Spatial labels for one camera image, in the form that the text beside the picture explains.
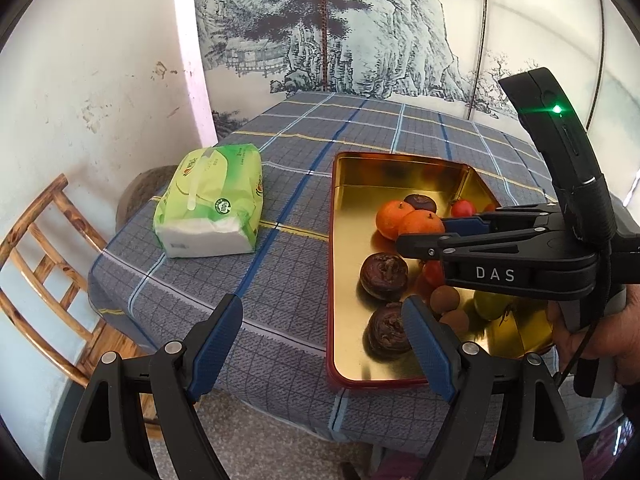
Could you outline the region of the person right hand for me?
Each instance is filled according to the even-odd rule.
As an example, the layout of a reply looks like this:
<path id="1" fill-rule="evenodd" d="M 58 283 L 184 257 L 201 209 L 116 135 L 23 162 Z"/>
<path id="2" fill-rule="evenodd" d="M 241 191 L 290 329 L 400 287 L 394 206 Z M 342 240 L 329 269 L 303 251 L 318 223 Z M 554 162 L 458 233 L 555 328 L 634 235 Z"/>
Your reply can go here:
<path id="1" fill-rule="evenodd" d="M 584 359 L 613 358 L 615 380 L 623 386 L 638 384 L 640 378 L 639 286 L 626 286 L 627 302 L 623 311 L 602 318 L 582 352 Z M 550 301 L 547 318 L 552 324 L 552 339 L 559 353 L 560 371 L 566 369 L 584 333 L 571 334 L 566 328 L 560 306 Z"/>

